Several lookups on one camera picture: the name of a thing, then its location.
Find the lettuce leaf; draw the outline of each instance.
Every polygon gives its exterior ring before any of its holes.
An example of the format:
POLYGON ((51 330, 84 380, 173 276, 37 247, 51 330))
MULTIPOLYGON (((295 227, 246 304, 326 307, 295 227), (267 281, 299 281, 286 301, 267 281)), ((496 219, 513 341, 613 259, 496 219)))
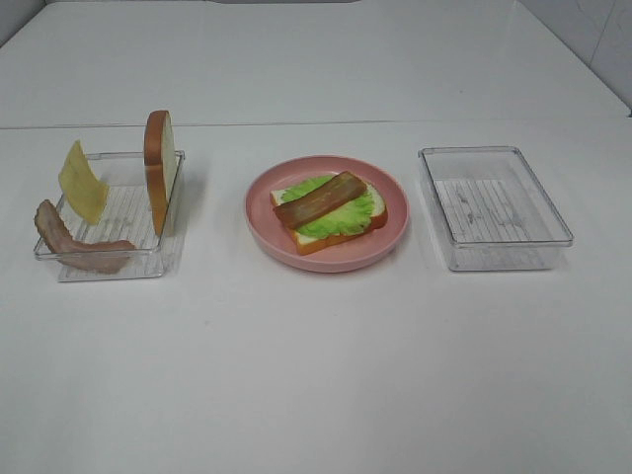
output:
MULTIPOLYGON (((302 198, 316 188, 323 186, 332 178, 332 175, 309 178, 285 190, 281 199, 283 202, 288 202, 302 198)), ((325 239, 330 235, 361 234, 371 223, 373 206, 373 197, 366 191, 361 196, 346 202, 328 214, 297 228, 296 231, 316 239, 325 239)))

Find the white wall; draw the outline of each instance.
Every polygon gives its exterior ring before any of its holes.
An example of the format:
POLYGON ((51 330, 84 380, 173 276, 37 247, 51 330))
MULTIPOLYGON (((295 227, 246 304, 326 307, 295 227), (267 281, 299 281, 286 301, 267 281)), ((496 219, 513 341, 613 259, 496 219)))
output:
POLYGON ((632 0, 520 0, 632 108, 632 0))
POLYGON ((44 0, 0 0, 0 46, 44 6, 44 0))

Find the bread crust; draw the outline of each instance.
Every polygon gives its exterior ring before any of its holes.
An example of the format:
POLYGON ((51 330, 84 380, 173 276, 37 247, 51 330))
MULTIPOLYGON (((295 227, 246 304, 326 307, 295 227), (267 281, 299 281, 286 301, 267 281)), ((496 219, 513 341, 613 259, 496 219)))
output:
POLYGON ((168 111, 154 111, 147 119, 143 155, 147 193, 151 204, 152 221, 156 235, 162 233, 167 214, 167 190, 163 170, 162 140, 168 111))

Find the bread slice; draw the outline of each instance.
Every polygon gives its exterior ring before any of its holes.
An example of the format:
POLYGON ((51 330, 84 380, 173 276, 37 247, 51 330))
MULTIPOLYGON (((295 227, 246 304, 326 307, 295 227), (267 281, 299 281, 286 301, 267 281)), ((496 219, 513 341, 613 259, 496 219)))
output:
MULTIPOLYGON (((296 244, 296 251, 298 252, 298 254, 312 254, 327 247, 342 244, 343 242, 347 242, 362 235, 366 235, 374 229, 379 229, 380 227, 386 225, 386 221, 388 220, 388 210, 386 208, 386 202, 384 201, 384 198, 371 183, 366 183, 366 190, 371 194, 373 198, 373 211, 370 216, 371 223, 364 229, 364 232, 355 235, 330 235, 329 237, 326 237, 324 239, 318 239, 316 237, 301 234, 296 230, 292 230, 286 227, 285 230, 288 232, 289 236, 296 244)), ((270 192, 270 199, 273 205, 283 204, 282 196, 285 191, 287 191, 287 189, 274 190, 270 192)))
POLYGON ((144 142, 145 178, 156 235, 162 233, 167 205, 178 169, 174 134, 168 111, 154 111, 147 119, 144 142))

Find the pink plate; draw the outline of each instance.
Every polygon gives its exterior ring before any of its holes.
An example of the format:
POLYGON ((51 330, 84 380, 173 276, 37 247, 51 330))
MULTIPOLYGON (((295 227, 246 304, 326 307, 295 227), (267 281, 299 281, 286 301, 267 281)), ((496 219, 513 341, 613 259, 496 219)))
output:
POLYGON ((374 264, 399 242, 409 219, 402 188, 384 171, 342 156, 306 156, 280 163, 261 175, 246 194, 248 225, 260 246, 285 264, 310 272, 349 272, 374 264), (381 229, 309 255, 298 255, 291 238, 273 212, 270 191, 282 190, 306 178, 351 171, 382 194, 388 221, 381 229))

